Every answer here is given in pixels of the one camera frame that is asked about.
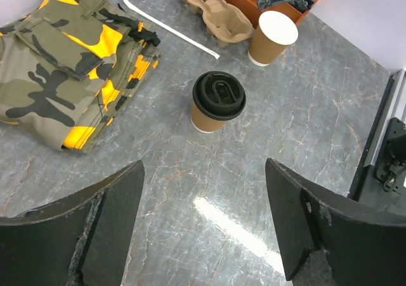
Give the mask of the brown paper coffee cup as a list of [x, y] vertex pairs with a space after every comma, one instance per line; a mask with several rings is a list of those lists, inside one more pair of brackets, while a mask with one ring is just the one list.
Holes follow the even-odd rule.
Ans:
[[191, 109], [190, 120], [196, 130], [206, 134], [221, 129], [227, 123], [227, 121], [215, 120], [203, 114], [194, 103]]

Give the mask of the black plastic cup lid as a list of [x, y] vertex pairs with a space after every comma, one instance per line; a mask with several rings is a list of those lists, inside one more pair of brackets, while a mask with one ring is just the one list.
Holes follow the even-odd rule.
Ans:
[[205, 116], [219, 121], [238, 117], [247, 99], [239, 80], [222, 71], [200, 75], [193, 85], [192, 96], [193, 102]]

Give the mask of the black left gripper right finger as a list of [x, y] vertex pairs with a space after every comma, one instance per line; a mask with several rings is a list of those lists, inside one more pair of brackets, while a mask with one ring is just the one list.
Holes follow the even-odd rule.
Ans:
[[322, 250], [338, 285], [405, 285], [405, 216], [336, 194], [273, 159], [265, 173], [287, 280]]

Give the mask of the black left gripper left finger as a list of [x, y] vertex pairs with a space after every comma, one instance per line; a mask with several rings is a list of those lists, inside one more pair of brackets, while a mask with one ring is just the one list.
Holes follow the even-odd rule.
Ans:
[[1, 285], [120, 285], [142, 161], [52, 203], [1, 218]]

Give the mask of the cardboard cup carrier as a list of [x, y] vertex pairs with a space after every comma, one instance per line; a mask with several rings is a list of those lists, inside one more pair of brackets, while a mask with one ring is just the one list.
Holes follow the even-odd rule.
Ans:
[[189, 5], [191, 13], [202, 15], [207, 33], [217, 39], [221, 48], [245, 41], [254, 32], [251, 22], [243, 12], [225, 0], [183, 1]]

